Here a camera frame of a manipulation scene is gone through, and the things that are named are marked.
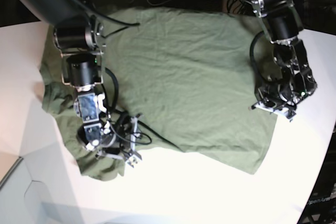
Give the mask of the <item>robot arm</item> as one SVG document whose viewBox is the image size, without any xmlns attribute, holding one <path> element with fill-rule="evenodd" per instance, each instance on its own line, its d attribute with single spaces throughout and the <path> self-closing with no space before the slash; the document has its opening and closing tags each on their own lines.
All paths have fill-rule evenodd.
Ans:
<svg viewBox="0 0 336 224">
<path fill-rule="evenodd" d="M 304 42 L 299 38 L 303 25 L 294 0 L 246 0 L 262 30 L 253 38 L 249 58 L 259 80 L 255 88 L 257 102 L 251 109 L 261 109 L 291 121 L 297 106 L 313 95 L 317 83 L 308 63 Z M 280 78 L 264 77 L 255 59 L 255 46 L 261 37 L 273 45 L 273 61 Z"/>
<path fill-rule="evenodd" d="M 119 91 L 113 72 L 104 64 L 107 16 L 83 0 L 20 0 L 36 17 L 53 26 L 53 39 L 61 55 L 61 80 L 74 89 L 73 108 L 81 119 L 76 138 L 96 157 L 121 160 L 134 166 L 141 159 L 136 146 L 143 133 L 139 116 L 120 113 L 112 119 L 117 97 L 108 100 L 103 86 L 107 74 Z"/>
</svg>

